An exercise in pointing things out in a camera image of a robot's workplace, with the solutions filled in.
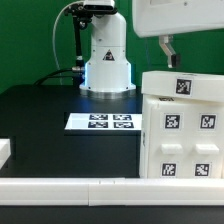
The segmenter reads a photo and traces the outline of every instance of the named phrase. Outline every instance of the table surface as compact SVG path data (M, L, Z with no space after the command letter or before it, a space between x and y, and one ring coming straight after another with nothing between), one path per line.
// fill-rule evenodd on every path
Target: table surface
M142 96L99 100L72 86L14 86L0 95L0 137L12 156L0 177L138 177L140 134L66 133L70 113L141 113ZM0 223L222 224L222 206L0 206Z

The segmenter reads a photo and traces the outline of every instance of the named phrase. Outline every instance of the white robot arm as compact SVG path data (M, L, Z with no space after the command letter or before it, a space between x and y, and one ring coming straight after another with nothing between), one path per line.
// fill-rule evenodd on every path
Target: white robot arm
M159 36L169 67L179 64L172 34L224 27L222 0L132 0L133 25L139 37Z

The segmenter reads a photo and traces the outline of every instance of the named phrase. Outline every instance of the white block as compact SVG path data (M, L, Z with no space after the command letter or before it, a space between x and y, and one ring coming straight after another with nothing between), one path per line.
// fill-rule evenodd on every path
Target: white block
M125 205L125 179L101 179L89 186L89 205Z
M0 139L0 169L11 155L10 140Z
M221 178L223 133L222 103L145 94L140 176Z
M0 205L88 205L88 179L0 178Z
M183 147L180 144L162 144L161 150L163 154L182 154Z
M195 147L198 154L209 155L209 154L219 154L220 150L216 145L202 145L197 144Z
M142 93L224 102L224 76L153 71L143 73Z

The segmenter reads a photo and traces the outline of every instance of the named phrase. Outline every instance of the green backdrop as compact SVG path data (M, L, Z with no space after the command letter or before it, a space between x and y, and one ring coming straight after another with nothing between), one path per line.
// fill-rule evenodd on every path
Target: green backdrop
M69 0L1 0L0 7L0 92L12 85L32 84L56 70L52 51L52 29L61 9ZM133 81L141 85L143 71L170 70L158 37L140 39L132 26L131 0L116 0L119 12L127 20L127 59L133 65ZM177 71L223 74L223 30L174 36L174 48L181 53ZM72 67L75 47L72 18L62 17L56 35L62 68ZM82 32L85 60L90 57L90 30ZM48 81L46 84L59 84Z

